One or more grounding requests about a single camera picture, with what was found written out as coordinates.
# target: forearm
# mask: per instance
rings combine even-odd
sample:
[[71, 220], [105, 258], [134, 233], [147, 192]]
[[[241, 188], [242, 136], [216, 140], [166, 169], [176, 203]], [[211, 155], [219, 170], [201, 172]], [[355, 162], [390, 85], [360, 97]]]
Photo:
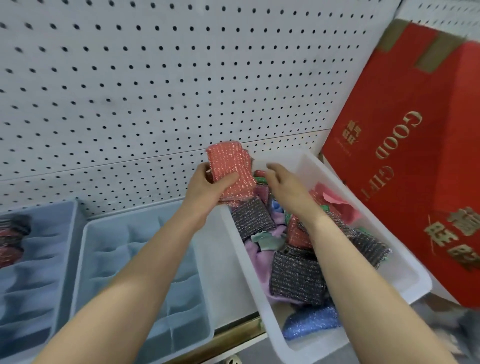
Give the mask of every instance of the forearm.
[[318, 211], [307, 229], [342, 324], [362, 363], [456, 363], [326, 214]]
[[36, 363], [132, 363], [152, 328], [197, 224], [194, 214], [180, 208], [52, 339]]

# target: person's left hand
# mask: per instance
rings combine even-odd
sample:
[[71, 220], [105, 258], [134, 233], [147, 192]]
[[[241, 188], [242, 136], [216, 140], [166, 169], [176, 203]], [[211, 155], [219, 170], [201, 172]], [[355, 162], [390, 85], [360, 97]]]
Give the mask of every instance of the person's left hand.
[[217, 205], [223, 192], [233, 185], [239, 177], [237, 172], [233, 172], [216, 183], [210, 183], [206, 179], [206, 172], [209, 169], [208, 163], [202, 163], [197, 167], [188, 185], [185, 200], [181, 205], [181, 208], [187, 214], [196, 218], [198, 229], [205, 225], [208, 214]]

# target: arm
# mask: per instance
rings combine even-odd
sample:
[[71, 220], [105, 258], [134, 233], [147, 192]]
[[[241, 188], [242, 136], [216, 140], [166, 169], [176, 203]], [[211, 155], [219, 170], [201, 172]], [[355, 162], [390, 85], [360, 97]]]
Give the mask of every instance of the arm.
[[362, 363], [454, 364], [450, 352], [279, 164], [268, 166], [278, 202], [303, 222], [342, 324]]
[[215, 184], [201, 164], [180, 209], [112, 282], [50, 341], [35, 364], [133, 363], [165, 300], [193, 235], [223, 191], [238, 178]]

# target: person's right hand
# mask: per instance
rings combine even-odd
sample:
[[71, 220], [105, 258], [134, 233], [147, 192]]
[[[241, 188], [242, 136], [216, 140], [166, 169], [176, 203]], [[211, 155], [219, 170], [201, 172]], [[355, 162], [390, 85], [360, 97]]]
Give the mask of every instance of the person's right hand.
[[278, 163], [267, 164], [268, 185], [278, 203], [304, 224], [314, 223], [323, 210], [317, 205], [300, 179]]

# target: white plastic bin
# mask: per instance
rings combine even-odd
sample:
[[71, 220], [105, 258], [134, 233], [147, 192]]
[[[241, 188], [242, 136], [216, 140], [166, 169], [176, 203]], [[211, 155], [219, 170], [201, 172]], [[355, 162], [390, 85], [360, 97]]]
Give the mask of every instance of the white plastic bin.
[[[289, 149], [253, 154], [252, 157], [255, 158], [253, 164], [255, 170], [266, 169], [267, 162], [281, 163], [299, 176], [308, 189], [313, 188], [317, 182], [323, 183], [354, 206], [363, 215], [355, 226], [365, 227], [370, 234], [392, 248], [393, 253], [382, 264], [379, 272], [409, 304], [432, 289], [432, 280], [423, 265], [315, 156], [303, 150]], [[285, 322], [285, 311], [289, 310], [289, 305], [286, 303], [270, 305], [226, 206], [222, 207], [222, 219], [278, 357], [285, 364], [311, 364], [346, 345], [348, 338], [343, 328], [320, 331], [302, 339], [285, 341], [281, 326]]]

